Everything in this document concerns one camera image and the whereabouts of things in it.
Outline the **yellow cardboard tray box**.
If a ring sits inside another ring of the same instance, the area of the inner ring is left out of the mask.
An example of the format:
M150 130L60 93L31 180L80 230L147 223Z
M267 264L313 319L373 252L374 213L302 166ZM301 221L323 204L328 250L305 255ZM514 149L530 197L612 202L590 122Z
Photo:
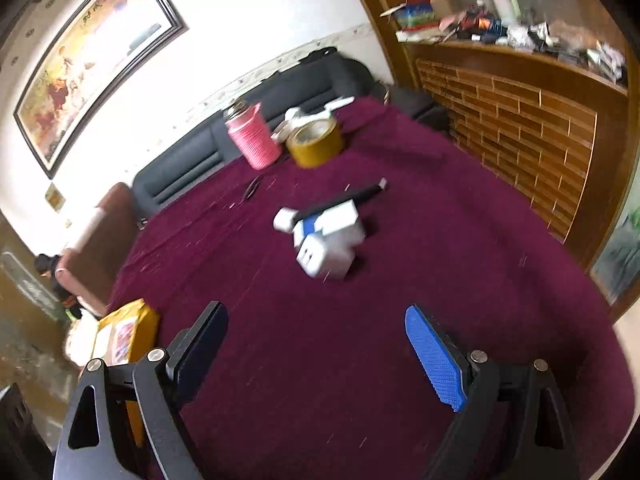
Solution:
M91 357L108 366L138 362L154 348L160 316L143 299L131 301L98 322Z

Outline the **maroon velvet tablecloth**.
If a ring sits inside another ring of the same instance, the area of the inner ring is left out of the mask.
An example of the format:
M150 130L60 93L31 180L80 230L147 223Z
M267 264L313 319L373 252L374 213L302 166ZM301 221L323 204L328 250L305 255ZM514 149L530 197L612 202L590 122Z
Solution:
M418 478L452 413L406 336L412 304L463 350L547 361L591 476L634 414L596 285L515 188L442 134L370 98L337 118L340 156L311 170L232 162L156 214L119 271L112 306L145 300L160 344L212 301L229 310L224 344L182 413L204 476ZM381 178L348 277L310 278L274 215Z

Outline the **white USB charger plug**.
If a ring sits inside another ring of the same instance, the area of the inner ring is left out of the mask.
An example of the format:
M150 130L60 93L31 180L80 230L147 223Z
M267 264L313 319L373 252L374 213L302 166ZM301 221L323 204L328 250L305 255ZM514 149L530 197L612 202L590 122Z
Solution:
M318 234L307 235L296 261L310 278L342 280L355 260L352 248L329 242Z

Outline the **white cylindrical cap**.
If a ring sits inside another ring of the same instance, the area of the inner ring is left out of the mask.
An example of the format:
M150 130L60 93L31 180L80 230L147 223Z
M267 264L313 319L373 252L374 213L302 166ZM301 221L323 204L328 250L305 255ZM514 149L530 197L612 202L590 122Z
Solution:
M297 215L298 210L282 207L273 217L273 229L283 233L291 233L297 223Z

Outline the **blue white barcode box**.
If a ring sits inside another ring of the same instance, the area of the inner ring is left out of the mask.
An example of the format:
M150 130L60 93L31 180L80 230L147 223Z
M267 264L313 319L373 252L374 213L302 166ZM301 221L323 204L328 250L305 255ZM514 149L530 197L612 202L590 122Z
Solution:
M293 229L293 246L299 248L309 235L318 235L332 244L356 246L366 238L360 215L354 200L335 205L320 214L312 214L296 223Z

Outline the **black pen torch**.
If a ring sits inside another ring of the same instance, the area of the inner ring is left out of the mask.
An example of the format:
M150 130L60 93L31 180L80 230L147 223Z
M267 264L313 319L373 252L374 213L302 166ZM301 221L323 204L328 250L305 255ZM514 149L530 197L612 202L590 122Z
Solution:
M323 211L333 208L339 204L349 202L350 200L352 200L356 205L363 204L375 195L383 192L386 189L387 185L387 179L381 178L375 184L368 185L365 188L350 188L348 191L338 194L330 200L325 200L320 204L315 204L299 212L296 212L295 216L293 217L293 224L296 224L297 222L311 216L318 216L318 214L322 214Z

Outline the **wooden brick-pattern cabinet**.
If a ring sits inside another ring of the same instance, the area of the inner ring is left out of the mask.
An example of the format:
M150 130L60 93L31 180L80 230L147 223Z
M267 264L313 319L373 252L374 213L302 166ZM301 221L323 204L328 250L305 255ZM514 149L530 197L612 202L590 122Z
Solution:
M473 41L404 44L360 0L393 80L447 107L454 142L517 188L590 270L622 212L639 153L639 91L543 54Z

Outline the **yellow tape roll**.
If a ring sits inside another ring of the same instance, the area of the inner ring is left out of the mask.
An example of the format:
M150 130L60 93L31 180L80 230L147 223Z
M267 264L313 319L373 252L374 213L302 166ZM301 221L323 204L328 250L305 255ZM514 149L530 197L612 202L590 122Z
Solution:
M297 166L314 169L341 154L344 140L336 120L324 118L297 128L285 145Z

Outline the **black leather sofa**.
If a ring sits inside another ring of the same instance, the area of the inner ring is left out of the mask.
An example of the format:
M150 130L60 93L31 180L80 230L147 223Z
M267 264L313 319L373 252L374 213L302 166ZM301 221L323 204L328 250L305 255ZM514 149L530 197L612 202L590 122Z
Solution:
M235 159L273 162L281 149L272 133L293 113L325 115L337 100L363 96L393 105L436 131L449 127L445 107L429 94L383 84L335 48L317 50L204 119L143 167L131 185L138 219L151 219Z

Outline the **framed horse painting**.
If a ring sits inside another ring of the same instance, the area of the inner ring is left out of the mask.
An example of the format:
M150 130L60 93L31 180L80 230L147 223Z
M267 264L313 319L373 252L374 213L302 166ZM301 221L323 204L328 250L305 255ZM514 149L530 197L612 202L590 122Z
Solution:
M85 0L44 51L13 117L48 178L89 120L186 29L170 0Z

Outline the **colourful box on cabinet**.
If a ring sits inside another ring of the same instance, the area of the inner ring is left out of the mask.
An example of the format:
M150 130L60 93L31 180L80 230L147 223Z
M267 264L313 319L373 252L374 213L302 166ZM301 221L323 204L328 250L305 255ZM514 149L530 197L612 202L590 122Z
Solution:
M438 21L431 3L405 4L393 13L401 29L417 30L436 26Z

